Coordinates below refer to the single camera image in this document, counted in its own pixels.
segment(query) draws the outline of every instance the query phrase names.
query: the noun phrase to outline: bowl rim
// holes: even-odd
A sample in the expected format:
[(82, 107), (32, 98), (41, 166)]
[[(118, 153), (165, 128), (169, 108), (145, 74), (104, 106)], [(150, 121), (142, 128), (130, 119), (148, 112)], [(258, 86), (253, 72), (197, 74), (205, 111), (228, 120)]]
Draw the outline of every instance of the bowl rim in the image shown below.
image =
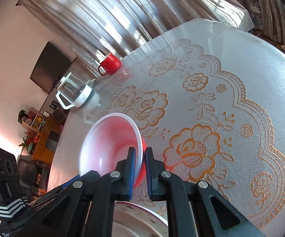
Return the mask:
[(133, 128), (136, 138), (137, 138), (137, 143), (138, 143), (138, 157), (137, 157), (137, 166), (135, 167), (135, 177), (134, 177), (134, 184), (138, 178), (139, 172), (140, 172), (140, 168), (142, 166), (142, 162), (143, 162), (143, 140), (142, 137), (140, 135), (138, 126), (136, 125), (136, 123), (127, 115), (123, 114), (123, 113), (119, 113), (119, 112), (115, 112), (115, 113), (110, 113), (107, 114), (106, 116), (100, 118), (88, 131), (87, 135), (85, 136), (84, 140), (83, 140), (83, 144), (80, 150), (80, 156), (79, 156), (79, 175), (82, 176), (84, 174), (86, 174), (87, 172), (85, 172), (84, 174), (81, 174), (81, 156), (82, 156), (82, 151), (83, 148), (85, 146), (84, 141), (87, 139), (87, 137), (91, 134), (91, 131), (94, 130), (95, 126), (97, 126), (98, 124), (100, 124), (102, 121), (111, 118), (111, 117), (120, 117), (125, 119)]

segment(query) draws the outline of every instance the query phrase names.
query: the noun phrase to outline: pink wall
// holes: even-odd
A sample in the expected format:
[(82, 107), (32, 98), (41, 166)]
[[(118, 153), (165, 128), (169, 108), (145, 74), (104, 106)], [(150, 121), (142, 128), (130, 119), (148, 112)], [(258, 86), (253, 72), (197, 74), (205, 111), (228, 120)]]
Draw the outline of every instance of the pink wall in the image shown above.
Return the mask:
[(26, 105), (40, 109), (46, 99), (29, 77), (48, 41), (71, 60), (74, 53), (37, 21), (18, 0), (0, 1), (0, 147), (17, 158), (24, 129), (17, 122)]

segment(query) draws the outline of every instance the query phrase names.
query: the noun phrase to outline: red mug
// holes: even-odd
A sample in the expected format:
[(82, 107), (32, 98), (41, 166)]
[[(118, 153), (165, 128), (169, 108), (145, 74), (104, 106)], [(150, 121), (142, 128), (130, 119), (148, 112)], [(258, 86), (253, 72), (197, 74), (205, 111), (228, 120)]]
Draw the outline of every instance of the red mug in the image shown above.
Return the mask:
[[(105, 76), (106, 74), (114, 74), (121, 66), (121, 61), (112, 53), (109, 53), (106, 55), (103, 60), (100, 62), (98, 71), (102, 76)], [(100, 71), (100, 67), (102, 67), (105, 70), (105, 74), (102, 74)]]

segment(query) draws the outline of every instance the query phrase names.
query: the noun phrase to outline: beige curtain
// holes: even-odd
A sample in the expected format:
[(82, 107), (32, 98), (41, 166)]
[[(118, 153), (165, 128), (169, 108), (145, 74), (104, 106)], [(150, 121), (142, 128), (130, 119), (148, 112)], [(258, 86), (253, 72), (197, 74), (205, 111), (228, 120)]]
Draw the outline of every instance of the beige curtain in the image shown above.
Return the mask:
[(108, 52), (119, 58), (197, 17), (253, 28), (235, 0), (20, 0), (97, 75)]
[(259, 0), (264, 34), (285, 44), (285, 6), (280, 0)]

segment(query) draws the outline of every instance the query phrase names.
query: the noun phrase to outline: table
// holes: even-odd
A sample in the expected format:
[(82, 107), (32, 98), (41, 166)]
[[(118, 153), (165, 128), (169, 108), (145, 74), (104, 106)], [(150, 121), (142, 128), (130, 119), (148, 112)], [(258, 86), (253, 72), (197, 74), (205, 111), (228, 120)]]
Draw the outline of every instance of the table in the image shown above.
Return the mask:
[[(79, 173), (88, 130), (111, 112), (136, 122), (169, 171), (208, 181), (267, 236), (285, 234), (285, 55), (279, 50), (203, 19), (143, 45), (71, 110), (49, 190)], [(166, 217), (164, 202), (148, 200), (146, 180), (132, 202)]]

